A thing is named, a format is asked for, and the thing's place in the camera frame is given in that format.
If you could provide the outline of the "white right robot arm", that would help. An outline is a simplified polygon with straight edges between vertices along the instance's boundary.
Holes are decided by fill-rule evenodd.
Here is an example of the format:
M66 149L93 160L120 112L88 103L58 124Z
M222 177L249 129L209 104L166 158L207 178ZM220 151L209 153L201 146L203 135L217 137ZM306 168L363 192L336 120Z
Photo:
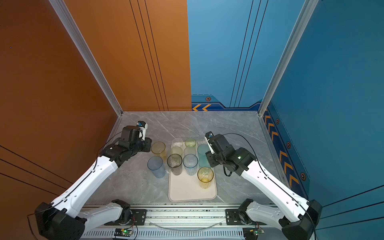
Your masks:
M235 173L252 183L275 204L261 205L246 199L238 208L239 218L246 225L264 223L284 234L288 240L315 240L322 205L307 200L275 178L258 160L254 150L235 149L225 135L205 134L210 148L206 157L211 167L223 166L226 176Z

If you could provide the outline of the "bright green glass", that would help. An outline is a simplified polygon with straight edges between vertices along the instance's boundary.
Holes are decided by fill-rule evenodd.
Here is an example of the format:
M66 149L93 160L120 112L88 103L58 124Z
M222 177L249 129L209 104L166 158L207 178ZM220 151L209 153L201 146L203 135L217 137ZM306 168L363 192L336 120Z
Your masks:
M185 140L185 146L194 148L197 145L197 141L194 138L188 138Z

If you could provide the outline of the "teal frosted glass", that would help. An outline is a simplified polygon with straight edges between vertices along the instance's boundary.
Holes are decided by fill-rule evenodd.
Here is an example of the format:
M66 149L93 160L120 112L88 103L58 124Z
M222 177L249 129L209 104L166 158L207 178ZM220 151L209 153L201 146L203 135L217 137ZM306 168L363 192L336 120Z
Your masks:
M207 144L202 144L198 146L198 157L199 157L199 166L210 167L206 153L210 151L210 148Z

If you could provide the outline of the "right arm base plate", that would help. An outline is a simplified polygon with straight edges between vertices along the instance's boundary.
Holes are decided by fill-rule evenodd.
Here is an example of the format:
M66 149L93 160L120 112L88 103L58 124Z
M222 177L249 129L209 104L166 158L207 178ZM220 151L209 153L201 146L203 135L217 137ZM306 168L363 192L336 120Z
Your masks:
M226 209L226 223L228 226L245 226L247 225L239 215L239 211L237 209Z

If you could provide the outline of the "dark grey glass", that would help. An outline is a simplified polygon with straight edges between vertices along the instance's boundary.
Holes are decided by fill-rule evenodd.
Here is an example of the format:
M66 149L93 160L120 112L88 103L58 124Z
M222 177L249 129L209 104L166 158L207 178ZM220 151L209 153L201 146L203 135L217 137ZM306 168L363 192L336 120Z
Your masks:
M167 164L175 176L178 176L182 173L183 158L181 155L171 154L167 159Z

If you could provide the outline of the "amber glass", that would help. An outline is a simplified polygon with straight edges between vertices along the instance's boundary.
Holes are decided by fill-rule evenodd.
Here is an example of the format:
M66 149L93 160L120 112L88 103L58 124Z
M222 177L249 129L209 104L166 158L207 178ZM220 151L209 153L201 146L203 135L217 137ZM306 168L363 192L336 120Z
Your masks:
M167 160L167 147L166 144L158 141L152 144L151 152L160 158L165 162Z
M214 172L209 167L202 167L197 172L200 187L207 189L213 181Z

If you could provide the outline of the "pale green frosted glass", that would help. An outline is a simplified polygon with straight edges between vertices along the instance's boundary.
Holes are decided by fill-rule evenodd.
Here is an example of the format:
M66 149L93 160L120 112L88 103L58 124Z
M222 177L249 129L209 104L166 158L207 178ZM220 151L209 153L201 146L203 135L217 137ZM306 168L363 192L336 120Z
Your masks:
M172 147L170 150L170 155L177 154L182 156L183 155L183 149L181 147L175 146Z

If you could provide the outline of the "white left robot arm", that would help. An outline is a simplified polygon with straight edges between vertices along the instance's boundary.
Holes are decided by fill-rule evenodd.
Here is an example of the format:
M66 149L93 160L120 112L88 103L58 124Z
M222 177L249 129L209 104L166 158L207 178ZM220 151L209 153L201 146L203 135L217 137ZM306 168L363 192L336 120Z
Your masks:
M126 126L121 137L106 146L91 167L50 204L35 209L38 232L48 240L78 240L83 233L109 222L128 224L132 219L130 204L113 200L104 207L82 211L99 186L124 162L139 152L150 152L152 140L146 137L148 124L139 121Z

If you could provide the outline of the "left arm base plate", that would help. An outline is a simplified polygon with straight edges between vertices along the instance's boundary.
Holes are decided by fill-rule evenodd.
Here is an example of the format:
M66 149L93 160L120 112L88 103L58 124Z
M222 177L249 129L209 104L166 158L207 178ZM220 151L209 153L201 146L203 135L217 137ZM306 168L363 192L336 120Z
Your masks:
M128 219L120 218L116 221L108 222L105 226L143 226L146 221L147 210L146 209L130 209L130 215Z

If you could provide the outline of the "blue grey glass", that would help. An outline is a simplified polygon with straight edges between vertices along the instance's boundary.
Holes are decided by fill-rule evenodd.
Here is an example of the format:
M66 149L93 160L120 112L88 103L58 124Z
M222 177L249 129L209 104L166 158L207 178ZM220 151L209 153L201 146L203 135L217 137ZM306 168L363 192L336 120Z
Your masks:
M159 156L151 157L147 162L147 167L158 179L163 178L166 174L163 159Z
M196 155L188 154L184 156L183 165L189 176L193 176L198 171L199 160Z

